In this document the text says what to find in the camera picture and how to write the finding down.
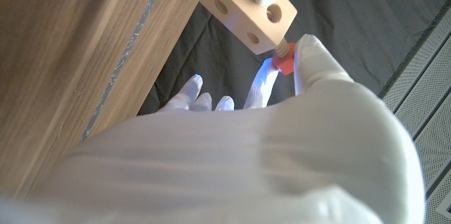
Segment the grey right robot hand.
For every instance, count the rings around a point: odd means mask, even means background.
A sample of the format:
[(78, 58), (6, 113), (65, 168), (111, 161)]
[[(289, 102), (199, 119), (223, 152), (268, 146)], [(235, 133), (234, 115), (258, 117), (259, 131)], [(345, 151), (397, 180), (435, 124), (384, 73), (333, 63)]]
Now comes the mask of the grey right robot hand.
[(313, 35), (295, 95), (268, 105), (265, 61), (246, 106), (213, 108), (193, 76), (160, 111), (79, 144), (2, 223), (422, 223), (412, 138)]

